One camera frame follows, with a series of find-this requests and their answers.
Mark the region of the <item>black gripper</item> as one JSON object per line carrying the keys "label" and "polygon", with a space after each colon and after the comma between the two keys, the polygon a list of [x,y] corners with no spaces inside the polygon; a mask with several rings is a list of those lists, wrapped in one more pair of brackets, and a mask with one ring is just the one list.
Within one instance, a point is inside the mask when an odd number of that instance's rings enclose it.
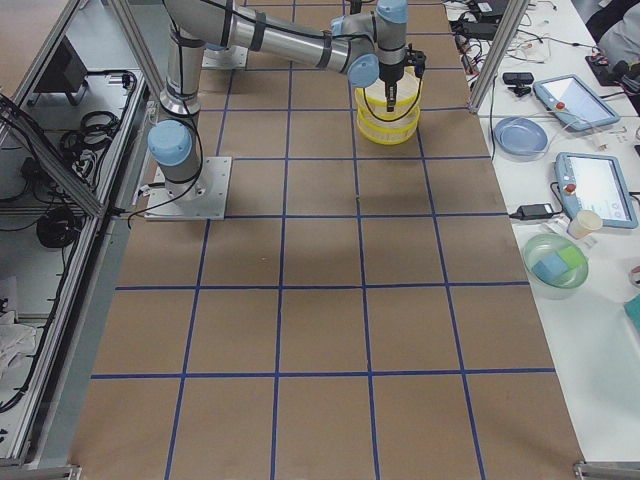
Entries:
{"label": "black gripper", "polygon": [[385,86],[386,111],[393,112],[397,101],[397,82],[403,77],[406,67],[414,68],[414,75],[422,78],[426,68],[426,54],[413,48],[411,43],[400,42],[377,46],[379,78]]}

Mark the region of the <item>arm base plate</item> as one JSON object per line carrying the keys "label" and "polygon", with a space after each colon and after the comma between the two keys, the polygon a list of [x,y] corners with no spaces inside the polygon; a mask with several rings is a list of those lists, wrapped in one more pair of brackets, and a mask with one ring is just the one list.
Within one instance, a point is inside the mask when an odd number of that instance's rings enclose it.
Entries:
{"label": "arm base plate", "polygon": [[144,217],[149,220],[223,220],[231,177],[231,157],[206,157],[199,179],[189,183],[165,183],[160,167],[154,181],[162,186],[150,191]]}
{"label": "arm base plate", "polygon": [[241,46],[218,48],[207,45],[202,60],[202,68],[206,70],[244,69],[247,64],[248,49]]}

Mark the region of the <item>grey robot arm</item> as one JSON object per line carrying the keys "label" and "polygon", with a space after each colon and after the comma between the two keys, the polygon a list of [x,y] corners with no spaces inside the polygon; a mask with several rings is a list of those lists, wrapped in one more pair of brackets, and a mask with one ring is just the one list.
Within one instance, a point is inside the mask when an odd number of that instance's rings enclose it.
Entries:
{"label": "grey robot arm", "polygon": [[397,84],[406,68],[413,67],[417,76],[425,69],[425,54],[407,41],[408,5],[404,1],[379,1],[368,12],[352,8],[323,31],[233,1],[167,1],[164,6],[171,21],[170,49],[159,102],[174,119],[199,114],[206,45],[222,50],[243,47],[338,72],[358,88],[382,81],[389,110],[396,106]]}

